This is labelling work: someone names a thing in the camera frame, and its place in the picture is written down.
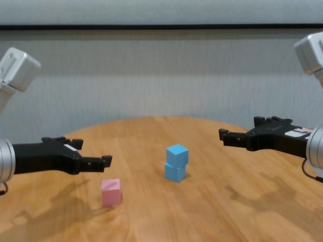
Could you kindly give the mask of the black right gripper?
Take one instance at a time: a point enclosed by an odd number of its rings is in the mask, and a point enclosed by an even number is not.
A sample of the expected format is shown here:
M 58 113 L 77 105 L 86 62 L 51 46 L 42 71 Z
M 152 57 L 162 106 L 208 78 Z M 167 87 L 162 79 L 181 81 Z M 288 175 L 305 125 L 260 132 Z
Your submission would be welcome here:
M 272 149 L 306 157 L 306 145 L 313 128 L 295 126 L 288 118 L 277 116 L 253 118 L 254 128 L 245 133 L 219 129 L 219 139 L 224 146 L 245 148 L 248 151 Z

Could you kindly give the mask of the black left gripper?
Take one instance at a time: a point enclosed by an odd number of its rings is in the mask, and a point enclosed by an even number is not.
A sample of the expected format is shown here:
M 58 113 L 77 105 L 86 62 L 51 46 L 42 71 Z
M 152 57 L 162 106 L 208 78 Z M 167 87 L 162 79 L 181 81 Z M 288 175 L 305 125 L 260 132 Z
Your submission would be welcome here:
M 82 139 L 66 137 L 44 137 L 40 143 L 14 144 L 16 167 L 14 174 L 25 174 L 48 170 L 62 171 L 67 174 L 80 172 L 101 172 L 109 168 L 113 157 L 81 156 Z

